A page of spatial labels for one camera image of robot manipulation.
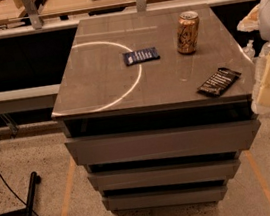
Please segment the orange soda can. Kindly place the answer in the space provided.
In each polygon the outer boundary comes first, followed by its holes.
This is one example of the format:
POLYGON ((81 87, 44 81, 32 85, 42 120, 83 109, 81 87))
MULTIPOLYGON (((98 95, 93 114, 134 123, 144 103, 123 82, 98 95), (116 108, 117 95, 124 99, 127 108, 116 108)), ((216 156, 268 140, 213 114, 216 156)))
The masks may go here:
POLYGON ((185 11, 179 15, 177 29, 177 47, 181 54, 192 54, 196 51, 199 15, 195 11, 185 11))

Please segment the black rxbar chocolate wrapper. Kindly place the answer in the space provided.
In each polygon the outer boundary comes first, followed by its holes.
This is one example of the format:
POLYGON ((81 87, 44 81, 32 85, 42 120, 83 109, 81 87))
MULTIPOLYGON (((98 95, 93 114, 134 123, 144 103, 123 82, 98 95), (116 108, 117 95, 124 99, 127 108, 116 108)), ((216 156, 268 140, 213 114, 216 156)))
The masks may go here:
POLYGON ((214 74, 197 88, 197 91, 204 95, 219 97, 241 77, 240 75, 240 72, 226 67, 218 68, 214 74))

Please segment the clear sanitizer bottle left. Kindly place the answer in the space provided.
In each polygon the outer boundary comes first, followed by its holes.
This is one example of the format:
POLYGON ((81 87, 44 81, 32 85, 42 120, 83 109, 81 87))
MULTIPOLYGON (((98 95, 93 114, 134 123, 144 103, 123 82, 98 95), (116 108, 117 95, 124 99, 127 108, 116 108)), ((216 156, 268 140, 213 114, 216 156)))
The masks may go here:
POLYGON ((253 48, 253 44, 254 42, 251 39, 249 39, 247 45, 243 47, 245 55, 251 60, 255 58, 255 49, 253 48))

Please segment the clear sanitizer bottle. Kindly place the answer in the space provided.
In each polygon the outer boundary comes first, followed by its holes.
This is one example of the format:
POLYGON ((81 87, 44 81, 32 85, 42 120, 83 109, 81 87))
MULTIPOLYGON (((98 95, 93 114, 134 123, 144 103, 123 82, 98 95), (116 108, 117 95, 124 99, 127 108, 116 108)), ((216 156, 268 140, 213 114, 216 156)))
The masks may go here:
POLYGON ((249 39, 247 45, 243 47, 245 55, 251 60, 255 58, 255 49, 253 48, 253 44, 254 42, 251 39, 249 39))
POLYGON ((267 54, 270 52, 270 42, 267 42, 265 44, 263 44, 261 51, 259 53, 259 57, 263 58, 265 56, 267 56, 267 54))

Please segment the clear sanitizer bottle right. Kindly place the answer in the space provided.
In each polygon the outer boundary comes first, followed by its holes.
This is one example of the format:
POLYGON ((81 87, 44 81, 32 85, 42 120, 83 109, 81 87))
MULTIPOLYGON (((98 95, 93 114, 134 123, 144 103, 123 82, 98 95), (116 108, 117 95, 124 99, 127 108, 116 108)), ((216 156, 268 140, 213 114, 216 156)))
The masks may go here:
POLYGON ((259 53, 259 57, 263 58, 265 56, 267 56, 267 54, 270 52, 270 42, 267 42, 265 44, 263 44, 261 51, 259 53))

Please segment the blue snack bar wrapper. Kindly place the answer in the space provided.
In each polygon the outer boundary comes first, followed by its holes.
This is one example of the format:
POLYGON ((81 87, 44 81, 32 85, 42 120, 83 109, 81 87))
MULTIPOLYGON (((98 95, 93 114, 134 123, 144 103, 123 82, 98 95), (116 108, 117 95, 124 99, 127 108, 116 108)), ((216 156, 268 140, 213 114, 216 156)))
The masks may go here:
POLYGON ((149 60, 159 59, 160 55, 154 47, 124 53, 123 58, 124 63, 129 67, 131 65, 141 64, 142 62, 149 62, 149 60))

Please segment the grey drawer cabinet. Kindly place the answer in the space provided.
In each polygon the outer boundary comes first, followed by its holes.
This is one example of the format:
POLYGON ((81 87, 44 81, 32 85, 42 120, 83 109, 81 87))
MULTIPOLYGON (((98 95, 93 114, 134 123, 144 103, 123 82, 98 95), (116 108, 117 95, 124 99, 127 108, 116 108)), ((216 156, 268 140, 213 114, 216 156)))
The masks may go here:
POLYGON ((52 116, 110 211, 220 201, 257 135, 253 63, 209 6, 196 12, 188 56, 176 47, 175 8, 78 24, 52 116), (154 47, 159 59, 124 63, 154 47), (223 67, 240 78, 219 97, 199 93, 223 67))

